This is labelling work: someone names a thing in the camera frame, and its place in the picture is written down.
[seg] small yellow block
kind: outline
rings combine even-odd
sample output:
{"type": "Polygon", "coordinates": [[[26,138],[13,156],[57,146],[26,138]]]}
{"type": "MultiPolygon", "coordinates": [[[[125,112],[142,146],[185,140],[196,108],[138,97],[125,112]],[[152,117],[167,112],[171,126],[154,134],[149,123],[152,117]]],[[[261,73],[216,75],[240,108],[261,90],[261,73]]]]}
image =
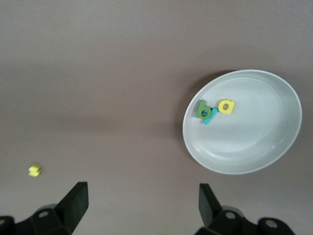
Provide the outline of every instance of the small yellow block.
{"type": "Polygon", "coordinates": [[[223,114],[231,114],[233,112],[235,102],[229,99],[223,99],[219,103],[219,111],[223,114]]]}
{"type": "Polygon", "coordinates": [[[30,176],[37,177],[41,174],[41,166],[34,164],[28,169],[28,171],[30,176]]]}

